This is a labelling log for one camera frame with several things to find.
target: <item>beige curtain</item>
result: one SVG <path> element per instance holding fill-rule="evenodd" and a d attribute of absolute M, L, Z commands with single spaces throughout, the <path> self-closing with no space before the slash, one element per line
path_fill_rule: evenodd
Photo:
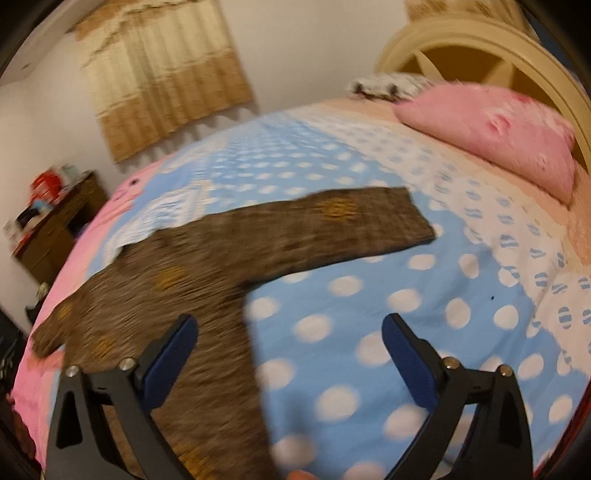
<path fill-rule="evenodd" d="M 75 35 L 116 163 L 252 100 L 216 0 L 108 0 Z"/>
<path fill-rule="evenodd" d="M 405 3 L 412 22 L 435 15 L 466 12 L 501 20 L 535 37 L 515 0 L 405 0 Z"/>

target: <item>red container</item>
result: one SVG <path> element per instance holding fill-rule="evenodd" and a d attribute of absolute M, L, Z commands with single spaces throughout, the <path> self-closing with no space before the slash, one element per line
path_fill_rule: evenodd
<path fill-rule="evenodd" d="M 55 203 L 60 196 L 61 187 L 59 176 L 50 168 L 31 183 L 31 203 L 36 199 Z"/>

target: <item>wooden dresser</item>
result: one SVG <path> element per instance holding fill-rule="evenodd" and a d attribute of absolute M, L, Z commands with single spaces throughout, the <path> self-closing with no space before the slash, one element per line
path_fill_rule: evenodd
<path fill-rule="evenodd" d="M 52 285 L 74 248 L 76 237 L 106 201 L 107 195 L 96 174 L 85 172 L 20 243 L 13 256 L 39 283 Z"/>

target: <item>brown towel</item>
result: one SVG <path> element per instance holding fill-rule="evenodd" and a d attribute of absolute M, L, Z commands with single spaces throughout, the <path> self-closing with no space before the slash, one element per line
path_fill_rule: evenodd
<path fill-rule="evenodd" d="M 55 308 L 33 334 L 33 350 L 44 357 L 65 343 L 66 365 L 100 371 L 192 313 L 199 341 L 153 419 L 195 478 L 279 478 L 242 321 L 246 294 L 289 273 L 434 238 L 401 188 L 332 190 L 207 215 L 125 247 Z M 113 417 L 125 463 L 139 475 Z"/>

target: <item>cream headboard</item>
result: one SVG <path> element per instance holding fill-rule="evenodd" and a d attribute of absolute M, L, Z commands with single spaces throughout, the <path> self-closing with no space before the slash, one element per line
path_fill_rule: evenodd
<path fill-rule="evenodd" d="M 573 124 L 573 157 L 591 172 L 589 97 L 546 49 L 503 22 L 466 14 L 414 22 L 384 47 L 375 70 L 498 85 L 529 95 Z"/>

